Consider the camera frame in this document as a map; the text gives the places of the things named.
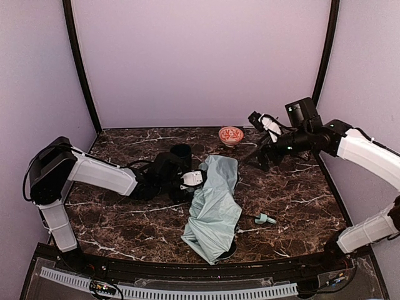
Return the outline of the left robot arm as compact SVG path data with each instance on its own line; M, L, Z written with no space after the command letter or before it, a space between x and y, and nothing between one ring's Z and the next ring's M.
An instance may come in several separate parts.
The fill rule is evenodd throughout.
M79 244L63 204L66 183L96 186L133 200L148 201L167 194L173 201L185 201L206 178L205 171L193 169L187 144L175 145L152 161L120 166L94 157L60 136L31 159L22 181L22 196L38 207L56 247L70 253L76 252Z

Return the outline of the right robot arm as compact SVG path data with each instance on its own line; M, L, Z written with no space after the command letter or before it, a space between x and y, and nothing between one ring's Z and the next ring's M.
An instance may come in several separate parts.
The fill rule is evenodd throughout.
M248 121L265 136L246 159L256 158L256 168L268 171L286 156L311 151L325 152L349 161L399 188L399 153L369 137L361 128L334 119L326 124L310 98L285 106L290 126L281 124L269 114L252 112ZM320 265L331 268L348 254L383 239L399 237L399 199L364 221L342 229L324 245Z

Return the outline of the mint green folding umbrella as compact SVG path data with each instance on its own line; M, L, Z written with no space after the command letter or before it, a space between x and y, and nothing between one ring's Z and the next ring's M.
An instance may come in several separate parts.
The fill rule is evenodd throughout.
M236 251L234 237L242 208L234 200L238 161L210 155L199 169L207 179L194 192L181 239L208 264L227 259Z

